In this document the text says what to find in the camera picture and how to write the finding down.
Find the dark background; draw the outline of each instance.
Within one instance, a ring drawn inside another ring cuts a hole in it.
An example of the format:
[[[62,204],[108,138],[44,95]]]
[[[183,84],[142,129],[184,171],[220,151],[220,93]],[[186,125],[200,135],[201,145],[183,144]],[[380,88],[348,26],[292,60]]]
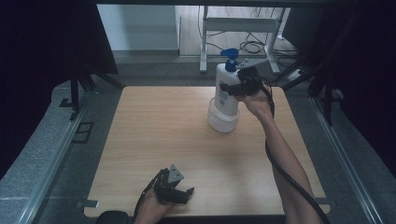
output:
[[[392,1],[367,1],[332,61],[334,86],[344,99],[341,108],[396,175],[396,12]],[[315,52],[316,66],[332,47],[350,9],[327,7],[290,11],[283,36],[302,54]]]
[[[117,74],[96,5],[6,1],[0,7],[0,176],[50,105],[54,87],[81,74]]]

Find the black cable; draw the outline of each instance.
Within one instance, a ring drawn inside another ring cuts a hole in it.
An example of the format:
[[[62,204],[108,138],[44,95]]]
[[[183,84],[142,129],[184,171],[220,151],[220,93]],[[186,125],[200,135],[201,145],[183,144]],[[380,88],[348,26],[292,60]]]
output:
[[[299,58],[299,55],[298,55],[297,53],[294,53],[294,54],[286,54],[286,53],[281,53],[281,52],[278,52],[278,51],[273,51],[273,55],[277,57],[277,58],[276,58],[276,62],[277,62],[279,65],[281,65],[281,66],[283,66],[283,67],[286,67],[286,68],[289,67],[289,66],[291,66],[291,64],[285,65],[285,64],[283,64],[283,63],[281,62],[281,60],[284,60],[284,59],[287,59],[287,60],[290,60],[290,59],[292,59],[292,60],[298,60],[298,58]]]
[[[155,181],[157,181],[158,177],[160,177],[160,175],[162,175],[163,172],[164,172],[164,170],[161,170],[158,174],[156,174],[155,177],[148,183],[146,188],[143,189],[143,192],[140,195],[139,200],[137,200],[136,207],[134,208],[134,216],[132,217],[132,222],[134,222],[137,218],[137,214],[139,213],[140,204],[142,203],[143,199],[145,198],[146,193],[152,188]]]
[[[250,13],[250,18],[252,17],[252,15],[253,15],[254,12],[257,12],[257,7],[255,7],[255,8],[251,11],[251,13]],[[260,7],[259,12],[257,12],[257,15],[255,16],[255,18],[259,18],[261,12],[262,12],[262,8]]]
[[[228,12],[228,8],[227,8],[227,7],[225,7],[225,11],[227,12],[228,17],[231,17],[231,16],[230,16],[230,12]]]
[[[201,7],[198,7],[198,32],[199,32],[199,36],[202,39],[202,34],[201,34],[201,27],[199,26],[199,14],[201,13]]]
[[[221,32],[218,32],[218,33],[215,33],[215,34],[212,34],[212,35],[206,35],[206,36],[221,35],[221,34],[224,34],[224,33],[227,33],[227,31],[221,31]]]
[[[207,42],[206,42],[206,44],[207,44],[207,45],[214,46],[214,47],[216,47],[216,48],[218,48],[218,49],[220,49],[220,50],[223,50],[221,47],[219,47],[219,46],[217,46],[217,45],[215,45],[215,44],[211,44],[211,43],[207,43]]]
[[[256,40],[248,40],[248,38],[250,36],[253,36]],[[266,34],[265,36],[265,43],[263,43],[262,41],[260,41],[259,38],[257,38],[253,33],[251,32],[247,32],[247,36],[245,37],[245,41],[241,42],[239,44],[239,49],[244,50],[248,53],[252,53],[252,54],[256,54],[256,53],[260,53],[261,51],[264,50],[265,44],[266,44],[266,39],[267,39],[268,34]],[[255,48],[257,48],[257,50],[251,50],[251,49],[247,49],[247,46],[253,46]]]
[[[272,19],[272,15],[274,14],[275,8],[273,7],[273,11],[271,12],[270,19]]]
[[[296,49],[273,49],[273,55],[282,56],[282,57],[290,57],[290,58],[298,58],[299,51]]]
[[[268,8],[265,9],[264,18],[267,17]]]

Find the light wood surface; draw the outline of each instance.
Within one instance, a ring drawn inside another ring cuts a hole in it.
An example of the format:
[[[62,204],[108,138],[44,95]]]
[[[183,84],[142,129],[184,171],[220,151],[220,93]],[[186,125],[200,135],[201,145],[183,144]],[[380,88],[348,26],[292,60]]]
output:
[[[305,168],[314,194],[326,198],[284,92],[273,88],[276,123]],[[207,122],[214,87],[126,87],[120,98],[89,200],[132,216],[142,190],[175,164],[185,176],[177,189],[195,187],[169,217],[284,214],[260,123],[240,104],[238,124],[218,133]],[[329,205],[322,205],[326,213]]]

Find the table leg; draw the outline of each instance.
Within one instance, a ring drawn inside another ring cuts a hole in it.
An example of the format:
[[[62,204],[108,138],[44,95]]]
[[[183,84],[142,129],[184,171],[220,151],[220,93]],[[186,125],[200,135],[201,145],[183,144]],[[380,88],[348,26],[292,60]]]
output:
[[[285,8],[283,7],[279,16],[276,18],[275,28],[274,28],[273,32],[271,33],[269,43],[268,43],[268,45],[266,45],[264,47],[265,54],[267,55],[267,58],[270,62],[270,65],[271,65],[271,68],[272,68],[274,74],[280,73],[279,67],[277,66],[277,63],[276,63],[276,59],[274,58],[274,55],[273,55],[273,49],[274,49],[274,44],[275,44],[275,41],[277,38],[277,33],[279,32],[280,25],[282,24],[284,14],[285,14]]]
[[[201,61],[199,66],[199,71],[201,73],[206,73],[206,21],[207,21],[207,11],[208,6],[204,7],[204,17],[202,19],[202,44],[201,44]]]

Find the black strap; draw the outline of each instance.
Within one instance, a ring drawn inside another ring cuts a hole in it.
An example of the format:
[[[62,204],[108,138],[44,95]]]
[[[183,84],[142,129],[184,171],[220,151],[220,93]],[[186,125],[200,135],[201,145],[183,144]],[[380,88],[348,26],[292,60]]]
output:
[[[134,216],[132,217],[133,222],[136,219],[137,214],[139,213],[140,204],[142,203],[143,199],[145,198],[147,192],[152,188],[154,183],[157,181],[157,179],[161,175],[163,175],[164,172],[165,172],[165,170],[161,170],[158,174],[156,174],[155,177],[148,183],[148,186],[143,190],[142,194],[139,197],[139,200],[137,200],[136,207],[134,208]]]
[[[262,91],[265,93],[265,95],[267,95],[268,98],[268,103],[270,104],[270,108],[271,108],[271,114],[273,115],[273,117],[275,116],[275,104],[274,104],[274,99],[272,97],[272,89],[270,87],[271,92],[269,92],[264,85],[262,84]]]

